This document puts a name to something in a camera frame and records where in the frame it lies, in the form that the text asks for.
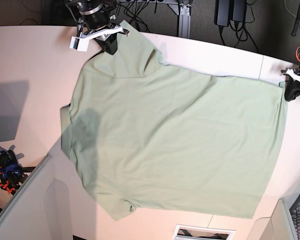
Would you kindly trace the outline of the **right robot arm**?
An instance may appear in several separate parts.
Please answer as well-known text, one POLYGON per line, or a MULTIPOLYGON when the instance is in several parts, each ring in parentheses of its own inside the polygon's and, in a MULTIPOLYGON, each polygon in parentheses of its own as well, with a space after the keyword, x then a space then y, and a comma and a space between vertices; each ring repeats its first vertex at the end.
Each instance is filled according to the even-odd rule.
POLYGON ((107 0, 69 0, 65 6, 77 23, 76 35, 71 37, 69 48, 86 52, 91 40, 101 50, 114 55, 118 49, 117 33, 122 27, 114 23, 113 11, 117 4, 107 0))

